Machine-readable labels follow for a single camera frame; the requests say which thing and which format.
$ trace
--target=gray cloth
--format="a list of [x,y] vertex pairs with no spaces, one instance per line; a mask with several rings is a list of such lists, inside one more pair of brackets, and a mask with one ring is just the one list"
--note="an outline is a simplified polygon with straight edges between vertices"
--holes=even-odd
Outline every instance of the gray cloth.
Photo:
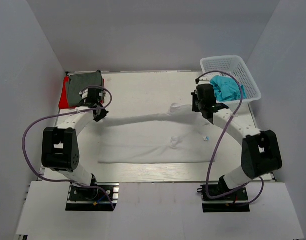
[[80,102],[79,92],[89,85],[103,86],[101,71],[69,76],[69,81],[65,83],[68,107],[75,107]]

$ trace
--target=white wall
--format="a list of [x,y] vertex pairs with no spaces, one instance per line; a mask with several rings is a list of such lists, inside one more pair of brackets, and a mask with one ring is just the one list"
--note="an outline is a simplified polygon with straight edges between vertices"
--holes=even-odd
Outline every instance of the white wall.
[[306,0],[281,0],[247,63],[262,99],[253,109],[276,132],[286,183],[306,239]]
[[[0,0],[0,240],[13,239],[31,180],[21,137],[33,120],[54,114],[64,71],[25,0]],[[43,122],[28,136],[40,167]]]
[[28,0],[65,71],[200,70],[247,60],[279,0]]

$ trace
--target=white laundry basket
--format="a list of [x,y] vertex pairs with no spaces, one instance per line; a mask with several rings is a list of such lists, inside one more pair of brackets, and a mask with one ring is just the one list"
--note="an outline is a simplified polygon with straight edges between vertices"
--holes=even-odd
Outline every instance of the white laundry basket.
[[[249,72],[246,64],[243,59],[239,56],[213,56],[201,59],[200,61],[203,73],[208,71],[220,70],[227,72],[239,81],[240,84],[244,85],[244,90],[246,93],[246,99],[243,99],[243,104],[248,104],[252,101],[259,100],[262,95]],[[215,75],[222,74],[219,73],[210,73],[210,76],[206,75],[207,80],[211,80],[211,78]],[[235,105],[239,103],[239,100],[236,101],[224,101],[224,104],[227,105]]]

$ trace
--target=teal cloth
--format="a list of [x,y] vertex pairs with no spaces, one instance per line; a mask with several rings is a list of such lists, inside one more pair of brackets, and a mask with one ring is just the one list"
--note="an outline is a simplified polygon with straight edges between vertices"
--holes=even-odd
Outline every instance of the teal cloth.
[[[220,102],[234,101],[241,99],[241,93],[236,82],[225,76],[215,76],[211,79],[210,84],[214,88],[216,100]],[[244,86],[240,85],[243,91],[243,99],[246,99]]]

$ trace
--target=white platform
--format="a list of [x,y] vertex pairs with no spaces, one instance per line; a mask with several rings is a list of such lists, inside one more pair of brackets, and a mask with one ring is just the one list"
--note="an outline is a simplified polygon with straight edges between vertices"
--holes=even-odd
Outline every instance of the white platform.
[[[191,104],[191,92],[196,89],[195,79],[198,72],[137,72],[137,73],[104,73],[105,87],[113,95],[112,104],[108,107],[109,117],[132,117],[148,114],[158,114],[168,111],[172,103],[181,105]],[[239,118],[249,126],[254,122],[247,105],[243,105],[238,112]],[[163,164],[127,164],[113,163],[98,164],[97,144],[99,136],[94,134],[97,123],[90,123],[78,136],[80,162],[91,171],[98,182],[200,182],[206,178],[208,163],[163,163]],[[209,126],[209,155],[215,146],[221,129]],[[211,181],[217,181],[222,175],[232,171],[240,165],[241,147],[229,135],[226,135],[217,152],[212,166]],[[45,177],[62,179],[63,176],[45,170]]]
[[[249,213],[202,213],[198,187],[198,183],[123,183],[113,212],[67,212],[68,183],[32,182],[16,234],[28,235],[28,240],[303,238],[283,183],[267,183]],[[246,189],[251,199],[260,183]]]

